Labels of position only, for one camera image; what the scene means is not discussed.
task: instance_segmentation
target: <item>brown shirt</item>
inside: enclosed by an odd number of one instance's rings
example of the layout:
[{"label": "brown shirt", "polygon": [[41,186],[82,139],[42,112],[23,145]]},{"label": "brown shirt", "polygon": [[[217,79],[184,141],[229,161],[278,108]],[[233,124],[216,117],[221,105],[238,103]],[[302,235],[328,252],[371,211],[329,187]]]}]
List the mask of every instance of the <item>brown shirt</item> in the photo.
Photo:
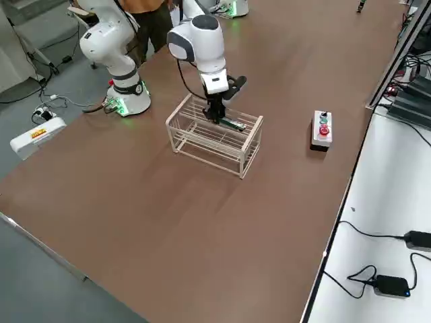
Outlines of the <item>brown shirt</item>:
[{"label": "brown shirt", "polygon": [[[159,9],[164,0],[120,0],[120,4],[125,11],[130,13],[143,13]],[[77,0],[73,0],[76,7],[79,7]]]}]

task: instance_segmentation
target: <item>yellow label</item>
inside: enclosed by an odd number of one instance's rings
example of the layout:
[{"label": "yellow label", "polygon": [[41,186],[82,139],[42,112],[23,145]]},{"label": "yellow label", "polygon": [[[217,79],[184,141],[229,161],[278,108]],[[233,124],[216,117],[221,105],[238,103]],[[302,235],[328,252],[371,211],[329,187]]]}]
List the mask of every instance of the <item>yellow label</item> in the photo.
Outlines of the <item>yellow label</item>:
[{"label": "yellow label", "polygon": [[39,130],[32,133],[32,139],[37,138],[40,135],[43,135],[44,133],[46,133],[45,129],[39,129]]}]

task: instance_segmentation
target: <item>charger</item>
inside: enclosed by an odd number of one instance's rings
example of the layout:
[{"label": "charger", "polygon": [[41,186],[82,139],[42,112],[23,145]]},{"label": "charger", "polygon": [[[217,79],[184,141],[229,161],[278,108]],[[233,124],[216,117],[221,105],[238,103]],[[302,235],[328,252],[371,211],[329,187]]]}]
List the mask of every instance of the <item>charger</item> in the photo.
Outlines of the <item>charger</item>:
[{"label": "charger", "polygon": [[349,221],[340,221],[340,223],[346,223],[350,225],[355,231],[367,237],[374,238],[393,238],[397,240],[403,240],[405,245],[409,249],[431,252],[431,234],[428,232],[420,232],[411,230],[407,232],[404,236],[390,236],[390,235],[380,235],[380,234],[367,234],[360,231],[357,227],[351,224]]},{"label": "charger", "polygon": [[376,279],[370,282],[374,287],[374,292],[379,296],[410,297],[410,288],[408,282],[401,277],[377,275]]},{"label": "charger", "polygon": [[409,249],[431,252],[431,234],[428,232],[409,231],[404,235],[404,241]]}]

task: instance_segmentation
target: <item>brown table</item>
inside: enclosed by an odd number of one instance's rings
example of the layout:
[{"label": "brown table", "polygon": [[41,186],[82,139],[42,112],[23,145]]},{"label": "brown table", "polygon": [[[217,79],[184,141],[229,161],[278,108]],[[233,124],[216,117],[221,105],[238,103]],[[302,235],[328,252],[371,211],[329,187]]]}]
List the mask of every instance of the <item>brown table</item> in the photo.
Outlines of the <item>brown table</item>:
[{"label": "brown table", "polygon": [[[404,10],[356,5],[250,0],[223,23],[248,77],[234,107],[265,118],[243,181],[173,154],[164,121],[187,92],[164,49],[141,70],[150,110],[78,118],[0,183],[0,211],[153,323],[298,322]],[[335,118],[327,155],[308,150],[316,109]]]}]

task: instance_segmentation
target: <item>metal frame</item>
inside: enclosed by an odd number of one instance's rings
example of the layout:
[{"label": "metal frame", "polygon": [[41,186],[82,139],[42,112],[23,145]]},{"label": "metal frame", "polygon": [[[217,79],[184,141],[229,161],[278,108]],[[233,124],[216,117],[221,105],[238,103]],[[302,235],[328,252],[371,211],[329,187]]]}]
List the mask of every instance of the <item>metal frame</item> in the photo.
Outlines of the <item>metal frame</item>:
[{"label": "metal frame", "polygon": [[15,231],[27,239],[29,239],[33,244],[36,244],[40,249],[42,249],[43,252],[45,252],[49,257],[51,257],[55,262],[60,264],[62,267],[66,268],[67,271],[69,271],[73,276],[78,278],[80,281],[85,281],[88,277],[81,273],[75,266],[67,262],[64,258],[59,256],[54,250],[49,248],[46,244],[41,242],[38,238],[33,236],[30,232],[23,229],[18,223],[16,223],[13,219],[10,217],[7,217],[6,215],[2,214],[0,212],[0,220],[3,220],[6,224],[10,225],[12,228],[15,229]]},{"label": "metal frame", "polygon": [[392,80],[395,72],[398,70],[402,60],[407,55],[412,46],[413,42],[416,40],[420,30],[424,27],[426,20],[431,14],[431,0],[425,0],[421,6],[416,11],[412,21],[407,27],[402,39],[400,40],[398,46],[395,48],[395,52],[389,62],[383,76],[381,77],[378,85],[374,89],[369,101],[366,104],[367,108],[373,109],[383,97],[383,93]]},{"label": "metal frame", "polygon": [[189,94],[169,116],[166,128],[172,150],[243,179],[261,145],[263,117],[226,109],[227,117],[246,125],[239,132],[209,122],[202,113],[206,107],[205,100]]}]

